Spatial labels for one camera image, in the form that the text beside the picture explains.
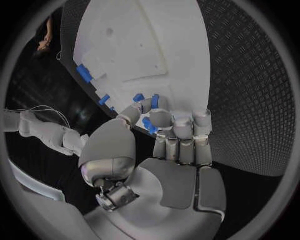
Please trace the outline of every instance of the humanoid robot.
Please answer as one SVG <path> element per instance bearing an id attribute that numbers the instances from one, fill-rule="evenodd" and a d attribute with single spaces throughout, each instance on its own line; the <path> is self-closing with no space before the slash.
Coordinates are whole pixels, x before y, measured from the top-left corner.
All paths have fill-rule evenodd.
<path id="1" fill-rule="evenodd" d="M 148 113 L 143 123 L 156 132 L 153 158 L 135 168 L 131 129 Z M 84 181 L 99 189 L 101 207 L 88 214 L 90 226 L 111 239 L 213 239 L 224 220 L 226 192 L 212 168 L 209 110 L 172 115 L 164 96 L 143 96 L 90 137 L 42 122 L 30 111 L 4 116 L 6 132 L 19 131 L 64 155 L 79 156 Z"/>

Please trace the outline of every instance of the perforated surface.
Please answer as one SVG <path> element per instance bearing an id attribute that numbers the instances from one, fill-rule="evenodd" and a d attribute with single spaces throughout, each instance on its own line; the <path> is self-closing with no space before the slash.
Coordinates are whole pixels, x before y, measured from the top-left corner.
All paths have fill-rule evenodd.
<path id="1" fill-rule="evenodd" d="M 207 28 L 213 160 L 279 176 L 294 141 L 295 106 L 285 66 L 256 22 L 229 0 L 199 0 Z"/>

